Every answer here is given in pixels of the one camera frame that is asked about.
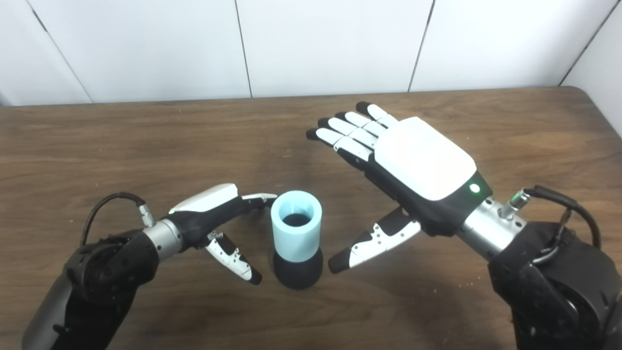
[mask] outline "light blue cylinder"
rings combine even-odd
[[[283,222],[288,215],[302,214],[310,220],[298,227]],[[285,260],[303,262],[320,247],[320,224],[322,206],[313,195],[303,191],[289,191],[281,194],[270,211],[274,248]]]

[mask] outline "black fingertip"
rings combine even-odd
[[[335,118],[339,118],[339,119],[341,119],[343,121],[348,121],[346,119],[346,113],[347,112],[339,112],[339,113],[335,114]]]
[[[225,234],[221,238],[216,239],[216,241],[227,255],[233,254],[237,249],[236,245]]]
[[[248,280],[252,285],[258,285],[261,283],[263,277],[254,267],[251,266],[251,279]]]
[[[350,248],[346,248],[328,259],[328,269],[337,274],[350,268]]]
[[[354,154],[344,150],[343,148],[338,149],[337,154],[339,154],[339,156],[343,158],[343,160],[345,160],[348,164],[352,165],[356,169],[359,169],[360,171],[364,171],[365,167],[367,166],[367,162],[365,160],[355,156]]]
[[[371,116],[369,112],[367,111],[367,107],[369,107],[370,105],[372,105],[372,103],[360,101],[359,103],[356,104],[356,111],[366,116]]]
[[[317,128],[307,130],[307,139],[313,141],[320,141],[320,138],[317,136]]]
[[[317,126],[319,126],[319,127],[321,127],[321,128],[332,129],[332,128],[330,127],[330,125],[328,124],[328,120],[329,120],[329,119],[330,119],[330,118],[322,118],[322,119],[319,119],[319,120],[317,121]]]

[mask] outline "back of robotic hand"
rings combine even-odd
[[[307,138],[333,148],[399,207],[329,259],[333,273],[420,230],[457,235],[488,261],[495,292],[512,308],[519,349],[622,348],[622,283],[585,208],[540,186],[519,191],[506,204],[496,202],[473,159],[420,118],[397,121],[367,102],[356,110],[320,119]],[[564,206],[560,222],[518,217],[533,197]],[[572,212],[588,222],[593,246],[566,228]]]
[[[89,215],[80,248],[28,325],[23,350],[106,349],[127,315],[139,286],[151,281],[161,262],[193,247],[254,285],[261,275],[222,232],[214,230],[251,209],[271,206],[274,194],[239,196],[234,184],[221,184],[177,204],[154,222],[146,203],[121,192],[105,197]],[[97,211],[114,198],[130,199],[145,227],[86,244]]]

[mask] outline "silver cylindrical connector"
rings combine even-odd
[[[139,206],[138,210],[141,212],[142,223],[145,225],[145,227],[153,227],[153,225],[156,224],[156,221],[154,220],[154,216],[151,215],[151,212],[149,211],[149,207],[147,207],[147,204],[143,204]]]
[[[512,220],[514,215],[527,205],[529,200],[529,194],[526,194],[523,190],[518,191],[512,199],[499,209],[499,217],[505,220]]]

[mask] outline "wood grain surface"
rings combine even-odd
[[[576,198],[622,267],[622,142],[574,88],[0,108],[0,349],[20,348],[84,219],[112,192],[139,194],[159,216],[223,182],[241,194],[308,191],[323,206],[325,257],[349,245],[396,204],[305,131],[360,100],[428,121],[473,156],[500,201],[534,184]],[[521,216],[561,212],[534,201]],[[109,348],[515,348],[486,262],[458,238],[420,234],[339,275],[325,264],[315,286],[293,291],[271,273],[268,214],[222,227],[263,273],[259,286],[189,250],[139,289]],[[131,204],[112,202],[90,240],[140,225]],[[589,239],[580,219],[570,225]]]

